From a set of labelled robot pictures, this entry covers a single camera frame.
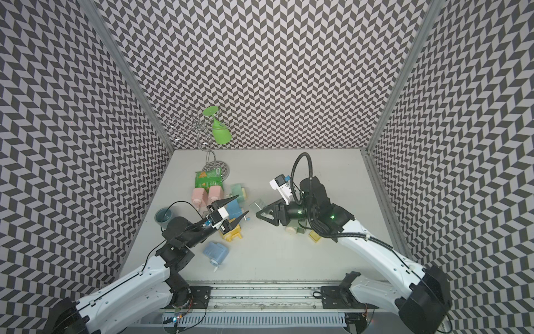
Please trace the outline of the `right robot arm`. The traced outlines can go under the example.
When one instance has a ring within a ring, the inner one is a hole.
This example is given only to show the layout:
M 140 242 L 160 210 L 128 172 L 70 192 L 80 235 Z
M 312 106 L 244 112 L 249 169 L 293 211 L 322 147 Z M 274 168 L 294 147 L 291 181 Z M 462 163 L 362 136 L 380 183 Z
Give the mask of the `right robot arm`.
M 452 332 L 451 285 L 441 268 L 425 267 L 378 239 L 349 211 L 332 203 L 316 177 L 295 186 L 291 177 L 278 175 L 270 185 L 281 198 L 260 210 L 257 218 L 274 226 L 304 219 L 309 230 L 356 252 L 385 278 L 347 275 L 341 287 L 346 300 L 395 313 L 413 333 Z

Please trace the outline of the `mint green pencil sharpener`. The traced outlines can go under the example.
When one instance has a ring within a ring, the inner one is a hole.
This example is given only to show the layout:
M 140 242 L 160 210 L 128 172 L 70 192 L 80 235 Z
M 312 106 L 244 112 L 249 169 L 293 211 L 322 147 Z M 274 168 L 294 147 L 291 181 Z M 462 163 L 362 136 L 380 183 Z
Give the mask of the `mint green pencil sharpener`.
M 232 196 L 237 196 L 238 203 L 244 203 L 248 199 L 245 187 L 242 183 L 235 183 L 230 185 L 229 193 L 225 195 L 226 198 L 231 198 Z

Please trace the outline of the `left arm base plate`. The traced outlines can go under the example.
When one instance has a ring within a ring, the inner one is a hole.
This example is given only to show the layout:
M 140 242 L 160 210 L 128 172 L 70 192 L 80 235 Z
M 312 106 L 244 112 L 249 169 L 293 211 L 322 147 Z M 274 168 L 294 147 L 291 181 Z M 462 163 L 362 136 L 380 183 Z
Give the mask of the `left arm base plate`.
M 200 285 L 191 286 L 187 290 L 186 302 L 184 307 L 186 310 L 200 310 L 206 309 L 211 300 L 212 286 Z

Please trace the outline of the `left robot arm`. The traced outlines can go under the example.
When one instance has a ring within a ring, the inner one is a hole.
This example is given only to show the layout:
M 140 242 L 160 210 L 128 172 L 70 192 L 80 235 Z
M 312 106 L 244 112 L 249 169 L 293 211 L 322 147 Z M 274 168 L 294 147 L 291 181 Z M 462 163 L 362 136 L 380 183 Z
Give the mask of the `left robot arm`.
M 193 259 L 194 246 L 239 224 L 241 218 L 231 221 L 226 209 L 234 199 L 214 201 L 207 207 L 208 215 L 196 223 L 184 217 L 170 220 L 162 232 L 164 241 L 149 252 L 144 264 L 77 301 L 59 301 L 50 309 L 42 332 L 119 333 L 158 309 L 191 304 L 190 285 L 179 273 Z

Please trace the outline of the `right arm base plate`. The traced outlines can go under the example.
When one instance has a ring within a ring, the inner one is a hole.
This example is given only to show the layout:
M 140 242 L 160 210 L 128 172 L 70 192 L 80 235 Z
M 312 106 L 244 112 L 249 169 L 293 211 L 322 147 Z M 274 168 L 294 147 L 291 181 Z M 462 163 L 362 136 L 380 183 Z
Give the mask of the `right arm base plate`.
M 312 293 L 315 299 L 319 299 L 323 309 L 327 310 L 374 310 L 373 304 L 360 303 L 347 288 L 339 286 L 321 286 L 319 291 Z

